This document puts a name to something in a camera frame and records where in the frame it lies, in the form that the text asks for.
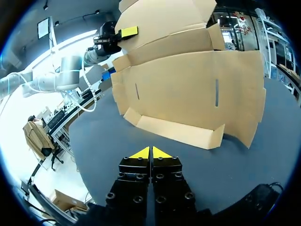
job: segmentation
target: dark work surface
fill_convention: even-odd
[[[285,185],[301,145],[301,109],[281,83],[265,79],[267,90],[262,122],[250,149],[224,135],[222,145],[204,150],[138,129],[123,119],[111,89],[98,101],[96,110],[82,114],[70,126],[71,147],[82,179],[97,204],[118,175],[122,157],[146,146],[156,146],[177,155],[183,174],[196,195],[198,210],[213,213],[241,199],[260,183]],[[153,192],[149,186],[148,218],[152,219]]]
[[[100,93],[101,92],[101,90],[99,89],[99,90],[97,90],[96,92],[95,92],[95,94],[98,94],[98,93]],[[82,101],[82,102],[80,102],[80,104],[79,105],[81,105],[81,106],[83,106],[87,101],[89,101],[90,99],[92,99],[93,98],[93,95],[92,95],[92,93],[90,93],[90,95],[87,95],[86,96],[86,98]],[[78,110],[78,108],[77,107],[74,107],[73,109],[72,109],[72,111],[70,111],[68,114],[66,114],[52,129],[50,129],[49,130],[49,132],[48,132],[48,134],[49,135],[52,135],[53,134],[53,132],[65,121],[65,120],[67,120],[68,118],[69,118],[69,116],[70,115],[72,115],[75,111],[77,111]]]

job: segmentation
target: robotic arm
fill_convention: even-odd
[[[111,54],[121,51],[118,46],[120,41],[138,34],[137,27],[121,29],[115,34],[115,25],[116,21],[104,23],[100,28],[100,35],[94,38],[94,46],[88,48],[83,57],[63,57],[59,73],[49,72],[33,79],[32,70],[30,70],[11,73],[4,77],[0,80],[0,100],[12,94],[20,85],[23,85],[24,97],[35,93],[59,92],[77,88],[81,69],[84,70],[84,67],[90,67],[108,59]]]

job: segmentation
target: cardboard box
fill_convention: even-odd
[[[55,189],[54,194],[50,197],[50,200],[54,205],[56,205],[62,211],[69,210],[70,208],[72,208],[74,206],[78,206],[85,210],[87,209],[87,206],[82,201],[79,201],[68,195],[65,195],[64,193],[62,193],[56,189]]]
[[[109,69],[108,64],[101,65],[101,67],[103,67],[105,70],[108,70],[108,69]]]
[[[259,51],[214,51],[224,49],[218,24],[206,28],[214,0],[125,2],[117,30],[138,26],[139,34],[120,43],[128,54],[113,61],[119,113],[204,149],[219,147],[224,132],[250,147],[266,94]]]
[[[293,70],[291,69],[288,69],[287,67],[285,67],[284,65],[282,64],[279,64],[283,69],[285,69],[288,73],[290,73],[290,75],[297,81],[298,84],[301,84],[301,78],[299,75],[297,75],[296,72],[294,72]]]

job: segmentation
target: metal shelf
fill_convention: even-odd
[[[276,27],[276,28],[282,30],[282,28],[281,28],[279,25],[277,25],[277,24],[271,22],[270,20],[267,20],[267,19],[262,19],[262,20],[263,20],[265,23],[267,23],[267,24],[269,24],[269,25],[272,25],[272,26],[274,26],[274,27]]]
[[[270,34],[270,35],[275,36],[276,38],[281,39],[282,41],[284,41],[284,42],[286,42],[286,43],[289,43],[287,39],[283,38],[283,37],[282,37],[281,35],[279,35],[279,34],[273,33],[273,32],[271,32],[271,31],[266,31],[266,32],[267,32],[268,34]]]

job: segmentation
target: chair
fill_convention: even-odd
[[[62,151],[62,149],[57,148],[57,149],[55,150],[55,152],[52,152],[52,149],[49,148],[49,147],[42,148],[42,150],[41,150],[42,154],[43,154],[45,157],[50,156],[50,154],[52,153],[52,158],[51,158],[51,169],[52,169],[54,172],[55,172],[55,169],[53,168],[53,164],[55,163],[55,159],[58,159],[59,162],[60,162],[61,164],[64,164],[64,161],[60,160],[60,159],[58,158],[58,156],[57,156],[61,151]]]

